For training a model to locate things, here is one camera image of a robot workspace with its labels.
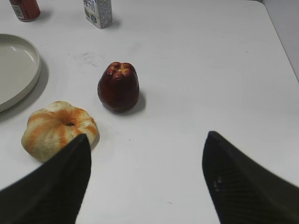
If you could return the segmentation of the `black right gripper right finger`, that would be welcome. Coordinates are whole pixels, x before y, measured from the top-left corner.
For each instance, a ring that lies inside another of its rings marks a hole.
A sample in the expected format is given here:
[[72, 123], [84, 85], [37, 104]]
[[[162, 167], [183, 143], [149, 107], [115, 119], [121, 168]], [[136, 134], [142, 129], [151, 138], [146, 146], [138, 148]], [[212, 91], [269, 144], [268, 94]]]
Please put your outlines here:
[[202, 170], [220, 223], [299, 222], [299, 188], [250, 159], [216, 131], [207, 135]]

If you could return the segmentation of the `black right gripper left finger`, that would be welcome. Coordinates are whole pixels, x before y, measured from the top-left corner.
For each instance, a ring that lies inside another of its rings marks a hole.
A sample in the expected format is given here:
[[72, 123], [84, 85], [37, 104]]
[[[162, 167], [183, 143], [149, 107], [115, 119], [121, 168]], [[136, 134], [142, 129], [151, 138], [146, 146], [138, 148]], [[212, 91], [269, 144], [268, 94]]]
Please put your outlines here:
[[0, 192], [2, 224], [74, 224], [91, 175], [91, 148], [80, 134], [32, 173]]

